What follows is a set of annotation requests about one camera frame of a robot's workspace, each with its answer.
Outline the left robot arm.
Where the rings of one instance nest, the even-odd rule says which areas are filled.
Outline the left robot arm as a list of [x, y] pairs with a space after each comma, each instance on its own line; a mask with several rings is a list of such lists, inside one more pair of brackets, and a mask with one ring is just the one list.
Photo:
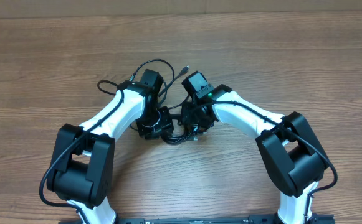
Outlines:
[[55, 192], [63, 200], [61, 207], [76, 210], [78, 223], [116, 222], [107, 198], [115, 143], [132, 122], [145, 139], [157, 139], [173, 130], [168, 109], [158, 104], [163, 82], [158, 72], [145, 70], [140, 81], [117, 85], [112, 101], [93, 118], [59, 129], [39, 190]]

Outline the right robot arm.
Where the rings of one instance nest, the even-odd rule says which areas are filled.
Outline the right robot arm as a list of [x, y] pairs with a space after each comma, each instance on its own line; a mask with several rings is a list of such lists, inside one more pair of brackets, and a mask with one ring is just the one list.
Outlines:
[[249, 215], [245, 223], [334, 223], [333, 215], [311, 210], [314, 193], [330, 161], [306, 118], [272, 113], [241, 98], [225, 85], [214, 88], [202, 73], [182, 82], [192, 101], [182, 108], [184, 124], [209, 129], [230, 124], [255, 139], [268, 176], [280, 190], [274, 214]]

